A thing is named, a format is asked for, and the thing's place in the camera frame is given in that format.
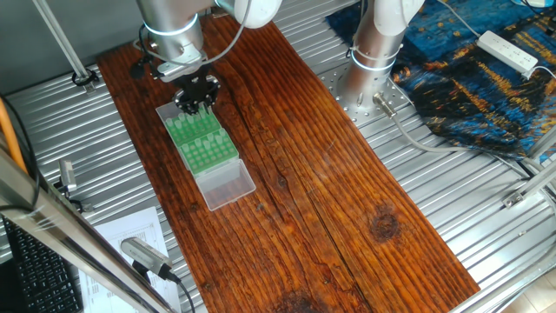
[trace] clear plastic box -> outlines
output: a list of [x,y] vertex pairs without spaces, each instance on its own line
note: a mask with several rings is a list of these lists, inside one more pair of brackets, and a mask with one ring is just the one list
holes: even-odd
[[[214,115],[200,114],[192,119],[191,117],[184,116],[183,112],[174,103],[163,105],[156,109],[156,111],[170,134],[174,146],[180,153],[186,168],[192,171],[195,182],[209,210],[220,209],[222,206],[234,203],[239,198],[255,191],[255,183],[253,183],[245,164],[237,156],[237,150],[235,147],[232,147],[233,143],[230,146],[231,140],[228,134],[225,130],[221,129]],[[222,138],[222,143],[218,143],[219,137],[217,135]],[[226,149],[230,150],[233,148],[234,150],[234,153],[231,150],[228,152],[230,153],[230,158],[227,161],[222,160],[222,163],[214,161],[215,165],[208,169],[197,167],[195,170],[192,170],[189,167],[186,158],[188,152],[197,148],[214,152],[212,151],[213,148],[222,149],[220,144],[225,145]],[[196,163],[197,165],[202,165],[200,163],[201,160],[196,161],[199,162]]]
[[255,191],[256,186],[241,159],[195,179],[211,211]]

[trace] keyboard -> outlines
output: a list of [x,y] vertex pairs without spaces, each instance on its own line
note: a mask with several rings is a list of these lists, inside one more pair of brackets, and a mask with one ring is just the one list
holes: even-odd
[[3,224],[29,313],[80,312],[69,264],[7,218]]

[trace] white power strip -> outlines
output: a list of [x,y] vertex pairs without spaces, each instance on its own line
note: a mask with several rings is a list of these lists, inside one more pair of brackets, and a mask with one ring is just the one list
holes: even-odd
[[531,76],[533,67],[539,61],[490,30],[479,38],[477,45],[527,78]]

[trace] wood grain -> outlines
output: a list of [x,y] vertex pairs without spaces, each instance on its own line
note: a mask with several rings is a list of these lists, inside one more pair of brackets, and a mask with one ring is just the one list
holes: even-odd
[[[204,20],[209,55],[238,25]],[[255,193],[210,212],[155,108],[171,84],[98,61],[210,312],[446,312],[478,285],[270,24],[215,64],[215,113]]]

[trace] metal slat floor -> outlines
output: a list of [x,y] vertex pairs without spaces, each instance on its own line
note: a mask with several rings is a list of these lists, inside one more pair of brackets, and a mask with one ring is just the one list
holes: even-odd
[[[353,3],[284,0],[274,20],[303,60],[320,74],[345,63],[348,49],[324,17]],[[47,179],[57,179],[59,158],[73,160],[79,188],[74,197],[94,205],[95,212],[84,214],[92,224],[157,208],[176,274],[191,293],[196,310],[206,311],[104,82],[88,96],[72,84],[70,76],[64,76],[9,99],[22,114]],[[399,110],[399,116],[420,142],[445,142],[431,134],[410,104]],[[554,244],[556,219],[544,197],[535,196],[503,210],[502,198],[524,182],[497,159],[476,152],[417,150],[386,117],[360,130],[482,289],[511,270],[534,263],[533,256]],[[0,262],[9,257],[0,226]],[[182,310],[188,311],[187,298],[182,292],[180,296]]]

